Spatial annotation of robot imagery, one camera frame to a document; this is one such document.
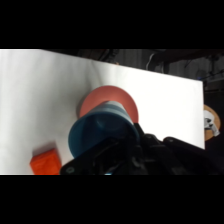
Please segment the white surface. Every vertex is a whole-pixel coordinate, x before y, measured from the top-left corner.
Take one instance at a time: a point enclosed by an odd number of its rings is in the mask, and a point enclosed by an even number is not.
[[[140,125],[204,148],[202,83],[41,50],[0,50],[0,174],[32,174],[35,153],[54,142],[72,160],[68,134],[77,106],[103,85],[127,91]]]

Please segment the blue cup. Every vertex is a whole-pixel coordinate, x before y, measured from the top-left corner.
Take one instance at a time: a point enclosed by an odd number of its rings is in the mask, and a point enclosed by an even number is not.
[[[124,107],[115,101],[105,102],[80,118],[69,134],[69,148],[74,158],[107,138],[121,139],[139,134]]]

